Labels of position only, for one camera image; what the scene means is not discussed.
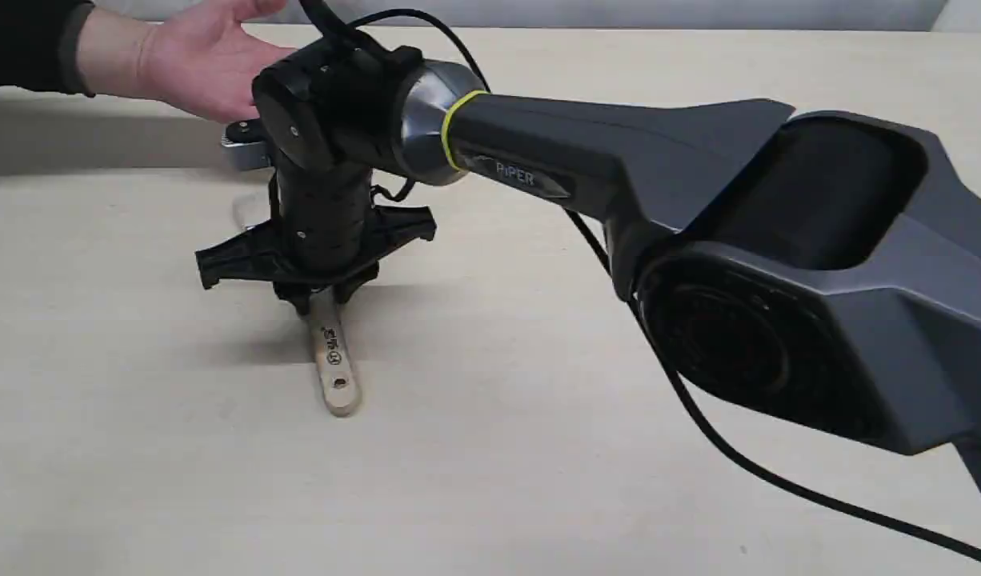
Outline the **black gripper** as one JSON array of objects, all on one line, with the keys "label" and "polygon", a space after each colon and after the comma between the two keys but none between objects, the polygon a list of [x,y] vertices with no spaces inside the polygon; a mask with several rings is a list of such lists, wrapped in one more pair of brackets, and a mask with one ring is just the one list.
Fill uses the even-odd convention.
[{"label": "black gripper", "polygon": [[195,252],[202,287],[271,283],[298,316],[309,316],[314,288],[333,287],[334,302],[346,305],[378,277],[382,259],[414,240],[433,240],[437,230],[427,207],[376,204],[372,176],[353,162],[316,174],[275,157],[268,192],[282,218]]}]

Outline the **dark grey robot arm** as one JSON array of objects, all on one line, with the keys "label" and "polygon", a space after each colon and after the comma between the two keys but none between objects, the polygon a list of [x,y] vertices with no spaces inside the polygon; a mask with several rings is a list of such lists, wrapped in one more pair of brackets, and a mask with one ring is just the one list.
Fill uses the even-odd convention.
[{"label": "dark grey robot arm", "polygon": [[952,444],[981,493],[981,197],[935,134],[747,99],[691,108],[491,94],[460,63],[326,38],[254,82],[243,150],[270,219],[195,255],[205,288],[274,285],[300,314],[430,240],[376,170],[471,174],[603,226],[660,360],[700,390],[898,454]]}]

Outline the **forearm in black sleeve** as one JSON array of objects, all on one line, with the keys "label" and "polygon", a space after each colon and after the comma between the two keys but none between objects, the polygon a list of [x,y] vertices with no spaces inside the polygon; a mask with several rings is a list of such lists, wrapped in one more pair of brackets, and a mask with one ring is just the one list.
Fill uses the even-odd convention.
[{"label": "forearm in black sleeve", "polygon": [[142,98],[153,32],[91,1],[0,1],[0,87]]}]

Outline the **person's open bare hand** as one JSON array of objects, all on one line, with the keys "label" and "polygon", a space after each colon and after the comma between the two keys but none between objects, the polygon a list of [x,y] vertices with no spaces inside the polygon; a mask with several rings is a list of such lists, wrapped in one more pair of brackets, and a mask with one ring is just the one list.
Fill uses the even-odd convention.
[{"label": "person's open bare hand", "polygon": [[244,30],[285,1],[202,1],[152,25],[140,44],[134,95],[220,123],[256,119],[252,83],[292,50]]}]

